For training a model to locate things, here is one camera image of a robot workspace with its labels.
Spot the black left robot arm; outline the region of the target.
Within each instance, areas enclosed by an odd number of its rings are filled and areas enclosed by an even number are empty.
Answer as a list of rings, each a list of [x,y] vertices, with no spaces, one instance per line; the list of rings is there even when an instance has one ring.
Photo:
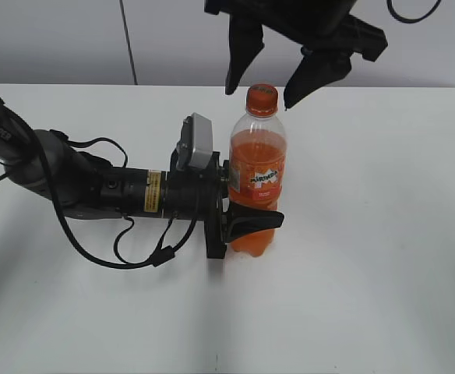
[[[69,240],[68,219],[137,217],[204,224],[206,255],[223,259],[236,239],[279,228],[284,215],[228,202],[227,161],[213,150],[212,125],[186,117],[168,171],[114,166],[57,130],[34,130],[0,98],[0,164],[3,178],[52,201]]]

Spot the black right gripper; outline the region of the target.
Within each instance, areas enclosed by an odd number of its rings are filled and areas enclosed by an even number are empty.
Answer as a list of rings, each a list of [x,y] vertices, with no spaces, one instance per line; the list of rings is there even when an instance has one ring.
[[[374,62],[388,46],[386,35],[353,16],[355,1],[205,1],[204,11],[230,16],[230,61],[225,93],[233,94],[263,50],[267,27],[302,46],[302,60],[284,89],[285,109],[316,90],[345,78],[351,55]]]

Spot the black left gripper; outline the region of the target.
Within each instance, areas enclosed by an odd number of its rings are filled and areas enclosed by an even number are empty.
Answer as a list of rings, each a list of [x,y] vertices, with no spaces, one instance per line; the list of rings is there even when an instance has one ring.
[[[225,228],[222,216],[227,183],[219,157],[217,151],[213,152],[206,168],[198,170],[191,167],[180,168],[178,151],[171,154],[170,170],[166,174],[162,199],[163,217],[190,222],[185,235],[172,247],[176,252],[189,240],[194,227],[200,221],[203,222],[208,259],[223,259],[227,251],[226,243],[256,232],[277,229],[284,222],[284,215],[279,211],[257,210],[229,203],[225,213]]]

